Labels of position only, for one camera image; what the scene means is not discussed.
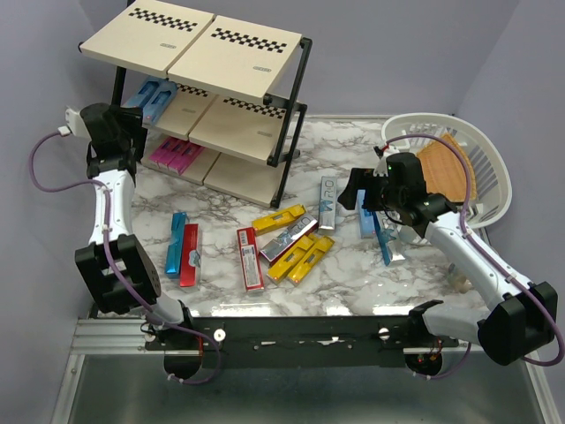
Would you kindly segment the pink toothpaste box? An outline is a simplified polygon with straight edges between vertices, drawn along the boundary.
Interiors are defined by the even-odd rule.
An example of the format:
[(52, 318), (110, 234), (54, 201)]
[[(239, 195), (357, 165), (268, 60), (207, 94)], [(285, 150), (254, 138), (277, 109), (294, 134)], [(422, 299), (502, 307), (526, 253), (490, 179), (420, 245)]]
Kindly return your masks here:
[(164, 168), (162, 157), (168, 153), (170, 146), (174, 145), (178, 139), (168, 137), (150, 156), (149, 162), (155, 164), (158, 168)]
[(181, 174), (181, 169), (185, 164), (183, 154), (190, 147), (190, 142), (186, 140), (177, 140), (174, 145), (170, 146), (170, 150), (162, 157), (163, 167), (176, 174)]
[(205, 148), (194, 143), (187, 143), (170, 163), (170, 168), (182, 175)]

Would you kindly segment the pink toothpaste box back side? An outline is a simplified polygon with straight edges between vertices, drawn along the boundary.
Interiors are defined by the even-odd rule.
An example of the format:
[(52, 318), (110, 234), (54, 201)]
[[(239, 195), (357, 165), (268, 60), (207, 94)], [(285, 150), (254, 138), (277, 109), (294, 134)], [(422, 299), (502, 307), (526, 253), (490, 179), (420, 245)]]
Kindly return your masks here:
[(170, 163), (170, 168), (182, 175), (205, 148), (194, 143), (187, 143)]

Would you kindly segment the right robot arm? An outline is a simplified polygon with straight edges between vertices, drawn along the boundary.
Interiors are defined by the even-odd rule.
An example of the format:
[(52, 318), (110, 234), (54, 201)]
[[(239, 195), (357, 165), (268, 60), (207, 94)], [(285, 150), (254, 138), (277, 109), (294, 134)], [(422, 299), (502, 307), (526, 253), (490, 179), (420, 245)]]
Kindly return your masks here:
[(437, 336), (480, 345), (487, 356), (503, 366), (556, 341), (558, 364), (564, 358), (564, 339), (555, 318), (558, 296), (547, 282), (534, 284), (516, 272), (465, 224), (455, 204), (440, 193), (429, 193), (422, 166), (412, 153), (386, 160), (388, 173), (354, 168), (339, 203), (352, 210), (358, 191), (370, 211), (396, 212), (402, 224), (440, 249), (484, 300), (488, 311), (452, 307), (431, 301), (414, 308), (406, 324), (407, 338), (428, 345)]

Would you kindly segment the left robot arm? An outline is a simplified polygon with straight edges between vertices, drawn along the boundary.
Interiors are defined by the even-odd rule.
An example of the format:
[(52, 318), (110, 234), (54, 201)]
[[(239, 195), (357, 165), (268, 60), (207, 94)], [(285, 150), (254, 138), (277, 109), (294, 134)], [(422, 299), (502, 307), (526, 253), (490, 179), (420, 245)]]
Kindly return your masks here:
[(87, 180), (95, 192), (93, 232), (75, 252), (79, 273), (100, 312), (144, 312), (153, 325), (166, 327), (165, 337), (174, 347), (187, 348), (196, 336), (190, 311), (163, 293), (132, 228), (137, 164), (147, 138), (142, 110), (99, 102), (79, 116), (90, 139)]

